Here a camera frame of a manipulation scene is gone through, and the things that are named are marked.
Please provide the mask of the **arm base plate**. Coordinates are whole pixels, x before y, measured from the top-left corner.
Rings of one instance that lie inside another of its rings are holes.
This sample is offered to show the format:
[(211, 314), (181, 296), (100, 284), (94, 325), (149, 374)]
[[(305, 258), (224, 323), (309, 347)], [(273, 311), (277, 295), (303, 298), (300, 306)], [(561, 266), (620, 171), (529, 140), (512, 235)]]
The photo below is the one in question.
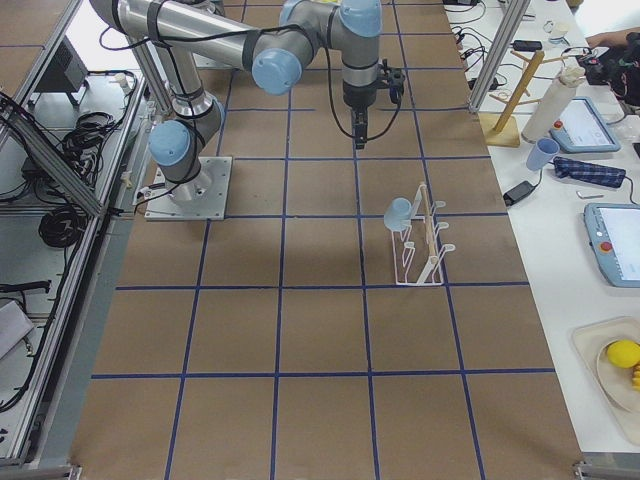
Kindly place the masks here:
[(234, 69), (234, 66), (220, 60), (210, 59), (208, 57), (193, 53), (194, 62), (198, 69), (213, 69), (213, 70), (229, 70)]
[(159, 199), (145, 204), (147, 220), (224, 219), (233, 158), (200, 157), (199, 161), (200, 173), (194, 180), (180, 185), (171, 194), (166, 192), (173, 187), (172, 183), (151, 193), (152, 197), (159, 196)]

